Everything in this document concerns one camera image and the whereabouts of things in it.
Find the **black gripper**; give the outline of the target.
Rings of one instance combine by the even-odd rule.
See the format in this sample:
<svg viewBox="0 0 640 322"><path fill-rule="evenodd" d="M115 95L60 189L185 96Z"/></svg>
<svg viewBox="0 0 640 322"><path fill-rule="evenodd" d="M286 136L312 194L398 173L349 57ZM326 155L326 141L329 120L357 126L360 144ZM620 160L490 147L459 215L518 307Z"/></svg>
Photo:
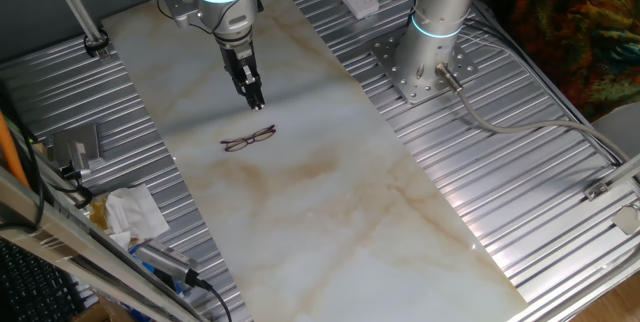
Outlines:
<svg viewBox="0 0 640 322"><path fill-rule="evenodd" d="M250 109L261 110L264 107L264 97L253 43L243 42L234 46L224 44L220 46L220 50L225 70L231 76L237 93L246 99Z"/></svg>

